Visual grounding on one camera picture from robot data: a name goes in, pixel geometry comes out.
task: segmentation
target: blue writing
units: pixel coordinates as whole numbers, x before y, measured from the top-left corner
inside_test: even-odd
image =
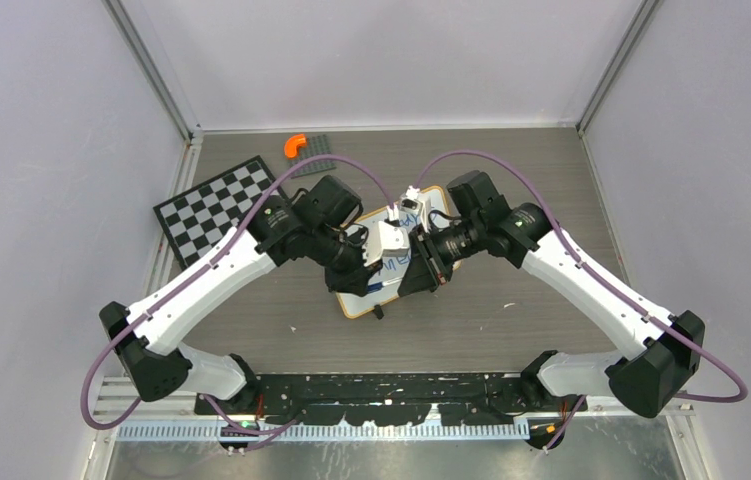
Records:
[[[399,221],[399,225],[401,225],[402,227],[419,225],[419,215],[408,213],[407,217]]]

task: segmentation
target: metal floor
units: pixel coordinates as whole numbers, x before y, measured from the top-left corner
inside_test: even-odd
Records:
[[[289,168],[283,145],[290,134],[208,135],[195,182],[254,155],[276,177]],[[434,156],[471,148],[501,156],[543,193],[562,225],[611,272],[620,267],[591,177],[572,128],[329,133],[334,153],[369,166],[398,197]],[[511,206],[532,200],[495,164],[447,159],[423,186],[445,186],[472,169],[490,173]],[[366,211],[384,206],[375,185],[341,165],[332,171],[363,198]],[[284,185],[288,194],[317,176]],[[257,372],[517,371],[540,352],[607,351],[609,340],[557,292],[505,260],[476,255],[435,294],[419,293],[384,307],[386,317],[345,318],[308,260],[288,262],[251,283],[209,315],[186,342],[217,354],[237,353]]]
[[[284,443],[222,453],[218,443],[117,442],[108,479],[683,479],[663,417],[576,417],[549,456],[521,440]]]

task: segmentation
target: metal corner post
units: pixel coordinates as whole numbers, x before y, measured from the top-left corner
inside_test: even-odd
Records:
[[[149,51],[146,42],[144,42],[140,36],[134,21],[131,20],[131,16],[128,14],[128,10],[125,8],[123,1],[101,1],[110,12],[114,23],[122,33],[122,36],[124,37],[125,42],[127,42],[128,47],[131,49],[131,52],[133,52],[146,79],[148,79],[148,83],[151,85],[152,90],[154,90],[155,95],[157,95],[157,98],[163,104],[166,113],[169,114],[169,117],[175,124],[175,128],[184,140],[192,140],[193,132],[199,127],[196,124],[195,128],[193,128],[192,123],[195,122],[188,122],[184,116],[184,112],[178,107],[169,86],[167,86],[163,75],[160,73],[160,69],[154,63],[151,52]]]
[[[581,116],[581,120],[575,127],[578,130],[578,135],[584,136],[584,133],[590,126],[590,122],[602,105],[605,96],[607,96],[611,86],[613,86],[614,81],[619,76],[619,72],[625,66],[625,62],[628,61],[631,52],[634,51],[634,48],[643,36],[643,32],[646,31],[649,22],[662,3],[663,0],[643,0],[640,4],[640,8],[631,20],[631,24],[628,25],[625,35],[622,37],[622,43],[620,43],[619,48],[614,53],[611,62],[608,64],[608,68],[605,69],[605,73],[596,86],[593,96],[590,97],[587,108],[584,110],[584,115]]]

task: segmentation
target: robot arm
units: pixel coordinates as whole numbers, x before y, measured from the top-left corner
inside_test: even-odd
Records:
[[[183,339],[190,330],[228,297],[287,260],[308,257],[325,268],[330,291],[363,296],[382,266],[381,258],[409,248],[406,232],[400,230],[403,239],[397,239],[396,228],[386,222],[368,234],[361,229],[346,235],[342,225],[355,210],[351,222],[360,215],[362,204],[332,176],[323,177],[310,191],[299,190],[292,201],[269,197],[261,210],[224,256],[222,245],[233,241],[236,228],[151,296],[127,308],[111,302],[101,310],[111,339],[140,322],[116,354],[142,400],[153,402],[185,390],[213,395],[232,406],[250,404],[256,377],[245,361],[187,346]]]
[[[688,311],[676,317],[645,299],[592,261],[563,231],[581,257],[576,262],[540,207],[525,203],[511,209],[486,173],[469,172],[452,181],[448,191],[461,216],[452,219],[448,228],[437,230],[422,224],[410,233],[411,262],[399,295],[433,291],[451,279],[454,262],[487,251],[552,286],[618,349],[586,355],[544,352],[521,374],[529,386],[525,392],[529,400],[540,403],[544,396],[570,394],[615,396],[635,413],[654,417],[695,373],[697,354],[611,294],[581,265],[590,264],[651,316],[701,345],[704,323],[696,315]],[[427,217],[427,206],[415,202],[414,197],[411,188],[402,207],[415,208]]]

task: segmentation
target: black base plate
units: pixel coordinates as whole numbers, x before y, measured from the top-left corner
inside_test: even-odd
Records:
[[[307,425],[337,425],[345,419],[360,426],[417,425],[432,404],[438,405],[444,426],[504,425],[513,415],[528,411],[558,412],[574,405],[577,396],[551,398],[538,408],[529,407],[521,395],[520,379],[504,373],[413,373],[260,375],[266,422],[283,424],[292,419]],[[220,406],[229,415],[254,415],[257,400],[247,408]],[[215,415],[210,405],[196,397],[197,415]]]

